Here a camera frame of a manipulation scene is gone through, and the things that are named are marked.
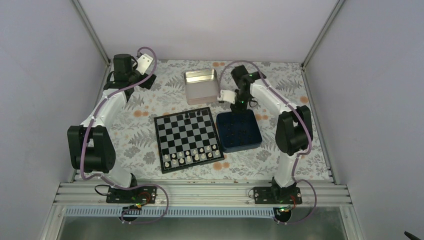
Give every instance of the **blue container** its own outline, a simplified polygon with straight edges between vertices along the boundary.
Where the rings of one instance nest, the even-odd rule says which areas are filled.
[[[216,116],[216,128],[224,153],[255,149],[262,143],[261,132],[252,110],[224,112]]]

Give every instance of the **chessboard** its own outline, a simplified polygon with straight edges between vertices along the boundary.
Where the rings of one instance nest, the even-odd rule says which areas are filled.
[[[209,107],[154,118],[162,173],[224,159]]]

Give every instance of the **wire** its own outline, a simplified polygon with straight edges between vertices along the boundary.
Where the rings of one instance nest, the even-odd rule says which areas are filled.
[[[249,198],[251,198],[251,199],[255,199],[255,196],[253,196],[253,197],[251,197],[251,191],[253,190],[253,188],[252,189],[250,189],[248,192],[247,192],[247,196],[249,197]]]
[[[291,198],[291,200],[293,200],[293,208],[292,209],[295,209],[296,206],[297,206],[297,204],[296,204],[296,198],[294,196],[292,196],[292,195],[290,195],[290,198]]]
[[[148,192],[146,192],[146,191],[144,191],[144,192],[140,192],[140,193],[138,194],[138,196],[141,196],[141,195],[146,196],[146,204],[145,204],[145,205],[147,205],[147,204],[150,202],[150,198],[151,198],[152,196],[150,195],[150,193],[148,193]]]
[[[288,108],[290,108],[290,110],[294,113],[294,115],[296,116],[296,118],[298,119],[298,121],[299,121],[299,123],[300,123],[300,125],[302,126],[302,128],[303,128],[303,130],[305,131],[305,133],[306,133],[306,137],[307,137],[307,151],[306,152],[299,152],[299,153],[297,153],[297,155],[296,155],[296,159],[294,160],[294,164],[293,164],[293,168],[291,169],[291,179],[293,179],[293,181],[295,182],[295,183],[299,183],[299,182],[305,182],[305,183],[307,183],[309,186],[310,186],[310,188],[312,189],[312,192],[313,192],[313,197],[314,197],[314,203],[313,203],[313,207],[312,207],[312,211],[310,211],[310,213],[306,216],[306,217],[304,217],[304,218],[302,218],[301,220],[298,220],[298,221],[295,221],[295,222],[290,222],[290,223],[287,223],[287,222],[285,222],[284,224],[285,225],[293,225],[293,224],[298,224],[298,223],[301,223],[301,222],[303,222],[303,221],[305,221],[305,220],[307,220],[307,219],[309,219],[311,216],[312,216],[312,214],[315,212],[315,210],[316,210],[316,208],[317,208],[317,192],[315,191],[315,188],[312,186],[312,184],[308,181],[308,180],[305,180],[305,179],[299,179],[299,180],[297,180],[296,178],[295,178],[295,172],[296,172],[296,167],[297,167],[297,165],[298,165],[298,162],[299,162],[299,158],[301,157],[301,156],[303,156],[303,155],[308,155],[308,154],[310,154],[311,153],[311,150],[312,150],[312,138],[311,138],[311,135],[309,134],[309,131],[308,131],[308,128],[306,127],[306,124],[305,124],[305,122],[302,120],[302,118],[301,118],[301,116],[299,115],[299,113],[296,111],[296,109],[289,103],[289,101],[287,101],[286,99],[284,99],[284,97],[282,97],[277,91],[275,91],[273,88],[272,88],[272,86],[271,85],[269,85],[268,84],[268,82],[265,80],[265,78],[264,78],[264,75],[262,75],[262,72],[261,72],[261,70],[259,69],[259,67],[256,65],[256,64],[254,64],[252,61],[246,61],[246,60],[238,60],[238,61],[233,61],[233,62],[231,62],[231,63],[229,63],[229,64],[227,64],[225,67],[224,67],[224,69],[221,71],[221,73],[219,74],[219,80],[218,80],[218,88],[219,88],[219,91],[218,91],[218,96],[219,97],[221,97],[221,80],[222,80],[222,78],[223,78],[223,75],[224,75],[224,72],[225,72],[225,70],[226,69],[228,69],[231,65],[233,65],[233,64],[237,64],[237,63],[248,63],[248,64],[251,64],[251,65],[253,65],[255,68],[256,68],[256,70],[257,70],[257,72],[259,73],[259,76],[260,76],[260,79],[262,80],[262,82],[263,82],[263,84],[277,97],[277,98],[279,98],[285,105],[287,105],[287,107]]]
[[[103,181],[105,181],[107,184],[111,185],[113,188],[116,188],[116,189],[128,190],[129,191],[129,190],[134,190],[134,189],[138,189],[138,188],[142,188],[142,187],[146,187],[146,186],[154,186],[154,187],[157,187],[160,190],[162,190],[162,192],[165,194],[165,197],[166,197],[166,208],[165,208],[165,211],[163,212],[163,214],[161,216],[159,216],[158,218],[154,219],[154,220],[143,221],[143,222],[135,222],[135,224],[150,224],[150,223],[154,223],[156,221],[159,221],[161,218],[163,218],[167,214],[168,208],[170,206],[170,201],[169,201],[170,199],[169,199],[168,194],[165,191],[165,189],[163,187],[157,185],[157,184],[154,184],[154,183],[141,184],[141,185],[137,185],[137,186],[133,186],[133,187],[123,187],[123,186],[120,186],[120,185],[116,185],[113,181],[109,180],[106,176],[104,176],[103,174],[100,174],[100,173],[95,173],[95,174],[87,177],[85,175],[85,173],[84,173],[84,161],[86,159],[86,150],[87,150],[87,142],[88,142],[88,139],[89,139],[89,132],[90,132],[90,129],[92,128],[92,126],[94,124],[94,121],[95,121],[97,115],[99,114],[100,109],[102,108],[102,106],[113,95],[118,94],[118,93],[121,93],[121,92],[126,91],[128,89],[132,89],[135,86],[138,86],[140,84],[143,84],[144,82],[146,82],[147,80],[149,80],[150,77],[155,72],[156,67],[158,66],[158,58],[156,57],[156,53],[150,47],[143,46],[143,47],[140,47],[138,49],[137,54],[139,54],[140,51],[141,50],[144,50],[144,49],[149,50],[153,54],[153,58],[154,58],[153,69],[151,70],[150,74],[145,79],[143,79],[143,80],[141,80],[141,81],[139,81],[137,83],[134,83],[132,85],[126,86],[124,88],[121,88],[121,89],[118,89],[118,90],[112,92],[111,94],[109,94],[107,97],[103,98],[103,100],[98,103],[97,107],[94,110],[93,116],[92,116],[90,122],[88,123],[87,129],[85,130],[85,133],[84,133],[84,139],[83,139],[83,142],[82,142],[82,149],[81,149],[81,160],[80,160],[80,163],[79,163],[79,172],[80,172],[79,174],[80,174],[81,178],[83,180],[85,180],[85,181],[90,180],[90,179],[92,179],[94,177],[100,177]]]
[[[251,107],[251,108],[254,108],[254,107],[256,107],[258,105],[258,101],[256,101],[256,100],[250,100],[249,101],[249,106]]]
[[[110,187],[109,185],[106,185],[106,184],[99,184],[99,185],[96,185],[96,186],[94,187],[94,191],[95,191],[98,195],[100,195],[100,196],[107,196],[107,194],[104,194],[104,193],[99,192],[99,191],[97,190],[97,187]]]

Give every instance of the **white robotic arm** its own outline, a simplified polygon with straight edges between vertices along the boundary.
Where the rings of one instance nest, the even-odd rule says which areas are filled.
[[[134,90],[129,89],[118,92],[110,98],[108,96],[119,89],[143,80],[147,76],[145,72],[153,60],[147,54],[143,54],[137,60],[129,54],[115,55],[113,58],[114,71],[109,74],[101,97],[101,100],[106,98],[107,101],[98,110],[97,117],[94,118],[94,114],[101,100],[79,126],[71,126],[68,129],[67,136],[71,163],[75,169],[80,169],[84,133],[86,133],[90,121],[94,119],[90,133],[88,133],[89,142],[84,161],[84,171],[87,177],[94,174],[104,176],[123,188],[137,185],[131,173],[123,169],[119,164],[115,164],[116,153],[109,136],[110,128],[115,118],[127,104]],[[114,74],[114,81],[110,81],[112,74]],[[156,76],[152,75],[149,82],[141,84],[140,87],[150,88],[155,78]]]
[[[233,112],[242,112],[247,108],[247,104],[253,98],[265,106],[271,114],[278,117],[275,141],[281,150],[277,172],[273,180],[280,188],[292,186],[295,182],[292,178],[292,169],[295,163],[295,152],[308,147],[308,139],[305,131],[294,122],[298,122],[292,114],[292,109],[296,109],[308,128],[312,138],[311,113],[307,106],[297,106],[294,103],[281,101],[270,89],[272,85],[267,79],[258,80],[258,72],[248,74],[246,68],[241,65],[236,67],[231,75],[237,84],[236,91],[221,90],[219,101],[230,102]]]

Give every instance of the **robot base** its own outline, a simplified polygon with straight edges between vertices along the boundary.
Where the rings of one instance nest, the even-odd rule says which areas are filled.
[[[136,177],[131,173],[131,187],[137,186]],[[158,189],[155,186],[143,186],[134,190],[122,190],[109,187],[106,203],[108,204],[154,204]]]
[[[253,188],[254,203],[264,204],[294,204],[292,197],[297,205],[302,204],[301,189],[296,183],[288,187],[280,187],[272,178],[271,186],[256,186]]]

